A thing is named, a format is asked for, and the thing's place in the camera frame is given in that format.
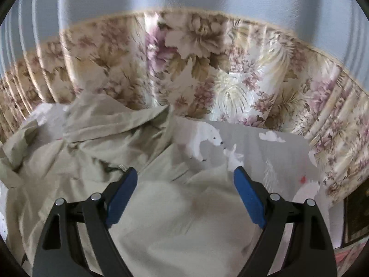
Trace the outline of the dark wooden cabinet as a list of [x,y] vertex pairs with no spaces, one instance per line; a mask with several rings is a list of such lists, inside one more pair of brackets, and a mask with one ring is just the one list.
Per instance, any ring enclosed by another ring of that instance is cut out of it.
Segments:
[[359,187],[344,200],[343,246],[368,236],[368,187]]

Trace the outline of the blue floral curtain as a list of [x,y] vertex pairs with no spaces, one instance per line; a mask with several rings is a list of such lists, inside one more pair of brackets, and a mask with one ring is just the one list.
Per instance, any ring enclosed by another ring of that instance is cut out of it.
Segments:
[[368,179],[368,4],[14,0],[1,18],[1,139],[84,91],[305,137],[332,204]]

